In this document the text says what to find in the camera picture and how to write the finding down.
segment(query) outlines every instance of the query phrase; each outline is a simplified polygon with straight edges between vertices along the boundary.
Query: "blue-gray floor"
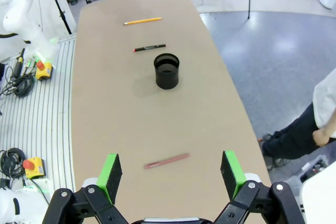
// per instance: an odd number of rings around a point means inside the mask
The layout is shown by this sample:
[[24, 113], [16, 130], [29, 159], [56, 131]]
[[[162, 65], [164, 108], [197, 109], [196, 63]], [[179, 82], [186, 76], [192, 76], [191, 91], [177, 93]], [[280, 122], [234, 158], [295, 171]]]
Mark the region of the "blue-gray floor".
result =
[[[314, 86], [336, 67], [336, 19], [317, 15], [253, 12], [201, 14], [257, 137], [282, 129], [312, 101]], [[336, 160], [336, 142], [270, 171], [285, 180], [326, 154]]]

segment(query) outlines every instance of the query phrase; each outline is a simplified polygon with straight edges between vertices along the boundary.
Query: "red button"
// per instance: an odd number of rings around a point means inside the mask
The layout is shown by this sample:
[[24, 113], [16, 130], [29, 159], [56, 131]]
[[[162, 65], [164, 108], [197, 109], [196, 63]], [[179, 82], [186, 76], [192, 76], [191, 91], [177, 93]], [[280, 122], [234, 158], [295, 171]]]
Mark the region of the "red button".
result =
[[38, 67], [39, 70], [43, 70], [43, 69], [44, 69], [44, 64], [43, 64], [42, 61], [38, 61], [38, 62], [36, 63], [36, 66]]
[[29, 161], [27, 159], [23, 161], [22, 166], [23, 166], [24, 169], [27, 169], [27, 170], [34, 170], [34, 168], [35, 168], [34, 163], [32, 163], [31, 161]]

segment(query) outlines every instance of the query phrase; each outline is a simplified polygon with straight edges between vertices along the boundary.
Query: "brown tabletop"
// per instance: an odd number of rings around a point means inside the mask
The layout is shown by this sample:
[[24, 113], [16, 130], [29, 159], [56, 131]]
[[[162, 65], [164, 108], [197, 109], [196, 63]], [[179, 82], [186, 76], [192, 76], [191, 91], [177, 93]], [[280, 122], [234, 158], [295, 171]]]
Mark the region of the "brown tabletop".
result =
[[[154, 17], [163, 19], [123, 25]], [[167, 47], [133, 52], [158, 44]], [[164, 52], [180, 59], [180, 82], [171, 90], [155, 83], [153, 61]], [[116, 206], [128, 222], [214, 220], [228, 202], [219, 171], [223, 150], [234, 150], [245, 172], [270, 184], [243, 104], [190, 0], [105, 0], [84, 7], [71, 106], [77, 189], [99, 176], [109, 153], [119, 153]], [[182, 153], [190, 157], [143, 168]], [[247, 221], [261, 222], [257, 215]]]

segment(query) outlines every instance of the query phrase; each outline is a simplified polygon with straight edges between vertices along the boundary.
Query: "pen holder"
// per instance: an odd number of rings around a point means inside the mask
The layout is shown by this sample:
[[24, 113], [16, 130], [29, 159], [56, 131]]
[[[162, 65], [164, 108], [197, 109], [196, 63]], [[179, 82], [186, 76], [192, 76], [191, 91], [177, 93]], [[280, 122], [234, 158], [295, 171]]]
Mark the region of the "pen holder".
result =
[[172, 89], [178, 84], [179, 59], [173, 54], [161, 54], [154, 60], [156, 84], [161, 89]]

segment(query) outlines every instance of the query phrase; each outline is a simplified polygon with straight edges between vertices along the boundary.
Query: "white shirt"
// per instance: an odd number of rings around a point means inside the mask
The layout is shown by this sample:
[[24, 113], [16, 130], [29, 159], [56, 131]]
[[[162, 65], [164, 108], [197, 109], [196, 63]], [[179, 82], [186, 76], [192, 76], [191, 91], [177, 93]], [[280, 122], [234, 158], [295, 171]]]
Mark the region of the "white shirt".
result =
[[313, 107], [316, 126], [324, 127], [336, 108], [336, 68], [316, 85], [313, 93]]

